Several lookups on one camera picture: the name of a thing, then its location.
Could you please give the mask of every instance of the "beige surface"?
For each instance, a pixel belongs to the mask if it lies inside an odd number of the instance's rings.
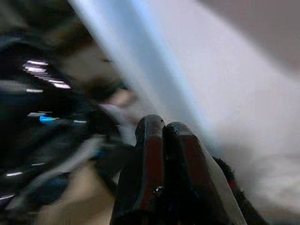
[[[91,164],[74,172],[61,200],[46,206],[38,225],[108,225],[114,198],[96,175]]]

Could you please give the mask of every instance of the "blurry black object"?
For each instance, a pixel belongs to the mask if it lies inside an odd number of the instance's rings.
[[[123,142],[106,142],[101,155],[95,160],[95,169],[113,195],[117,194],[117,184],[113,178],[135,158],[135,148]]]
[[[112,225],[139,225],[144,219],[155,223],[164,189],[163,120],[156,115],[139,122],[135,159],[121,172]]]
[[[217,164],[222,169],[229,186],[232,190],[232,193],[238,202],[239,208],[243,213],[245,220],[248,225],[268,225],[268,223],[259,215],[256,209],[252,206],[252,204],[246,199],[244,193],[241,191],[239,186],[235,181],[235,177],[232,169],[229,165],[227,165],[223,160],[219,158],[214,158]]]
[[[184,124],[147,116],[136,137],[111,225],[247,224],[221,169]]]
[[[110,124],[36,38],[0,36],[0,70],[0,215],[21,224],[60,198]]]
[[[103,102],[115,94],[119,90],[130,90],[124,82],[117,82],[112,85],[101,87],[99,86],[99,79],[95,79],[87,87],[87,95],[96,100],[97,102]]]

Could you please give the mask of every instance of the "blurry object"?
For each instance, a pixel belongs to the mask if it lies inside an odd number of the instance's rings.
[[[114,197],[88,163],[69,179],[60,201],[43,207],[37,225],[109,225]]]
[[[109,59],[102,59],[103,62],[111,62]]]
[[[95,169],[111,193],[116,196],[117,175],[135,159],[135,148],[132,145],[125,145],[114,140],[113,142],[105,143],[100,154],[97,155]]]
[[[300,1],[70,3],[143,99],[226,158],[256,210],[300,224]]]
[[[44,37],[45,42],[61,56],[69,56],[93,42],[92,37],[75,15],[47,31]]]
[[[239,205],[241,212],[243,213],[247,225],[268,225],[266,221],[262,218],[257,210],[252,206],[252,204],[246,199],[244,193],[241,191],[240,187],[237,185],[233,171],[230,166],[228,166],[223,160],[215,158],[214,160],[222,169],[229,187]]]
[[[9,0],[35,30],[49,30],[73,16],[74,11],[66,0]]]
[[[65,55],[62,63],[66,73],[76,78],[85,89],[95,82],[104,88],[121,82],[122,79],[113,62],[103,62],[107,56],[94,42],[75,44],[72,49],[73,53]]]
[[[137,156],[120,175],[112,225],[246,225],[222,170],[182,123],[156,115],[136,130]]]
[[[9,220],[57,201],[68,174],[103,145],[103,136],[94,134],[93,106],[45,49],[21,32],[0,37],[0,125],[5,131],[0,211]]]
[[[105,89],[95,81],[91,82],[87,93],[117,122],[123,142],[135,146],[135,124],[137,121],[128,112],[128,107],[135,103],[135,92],[122,82],[114,83],[111,87]]]
[[[0,1],[0,32],[28,28],[20,13],[11,6],[11,1]]]

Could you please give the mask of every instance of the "white surface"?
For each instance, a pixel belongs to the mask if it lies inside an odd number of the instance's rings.
[[[299,218],[300,2],[142,2],[246,195],[272,219]]]

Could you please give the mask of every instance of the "blue light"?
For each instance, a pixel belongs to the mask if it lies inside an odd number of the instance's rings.
[[[39,117],[39,121],[43,124],[53,124],[55,120],[57,120],[58,118],[53,118],[53,117],[48,117],[48,116],[40,116]]]

